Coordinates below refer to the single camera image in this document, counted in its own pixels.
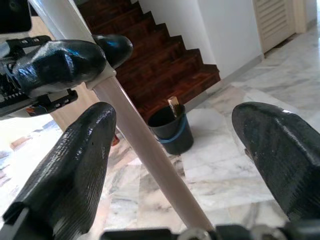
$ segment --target louvered door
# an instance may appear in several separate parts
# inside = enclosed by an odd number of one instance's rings
[[[263,52],[295,33],[293,0],[253,0]]]

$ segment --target wooden panel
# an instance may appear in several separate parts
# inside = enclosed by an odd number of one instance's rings
[[[263,52],[295,33],[293,0],[254,0]]]
[[[55,39],[44,22],[38,16],[32,17],[32,29],[29,32],[29,35],[30,37],[48,35],[51,37],[51,39]],[[88,90],[84,83],[77,86],[75,90],[78,93],[77,101],[51,113],[51,116],[63,131],[66,130],[66,128],[72,124],[88,107],[99,102],[96,94],[93,91]]]

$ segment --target wooden staircase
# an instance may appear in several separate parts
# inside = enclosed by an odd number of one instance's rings
[[[145,120],[169,97],[185,104],[220,81],[216,65],[203,64],[198,49],[186,50],[182,37],[170,37],[166,24],[156,25],[139,2],[89,0],[78,8],[92,34],[120,34],[133,43],[117,79]]]

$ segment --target metal pole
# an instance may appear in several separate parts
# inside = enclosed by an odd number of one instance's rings
[[[94,43],[72,0],[29,1],[57,40],[77,39]],[[185,225],[212,230],[210,221],[116,79],[114,69],[106,66],[98,79],[87,84],[87,87],[93,89],[101,101],[115,108],[118,128]]]

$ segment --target black bucket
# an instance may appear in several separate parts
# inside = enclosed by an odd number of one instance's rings
[[[175,118],[170,106],[153,114],[148,126],[156,135],[168,154],[179,155],[189,150],[194,144],[185,106],[181,105],[182,114]]]

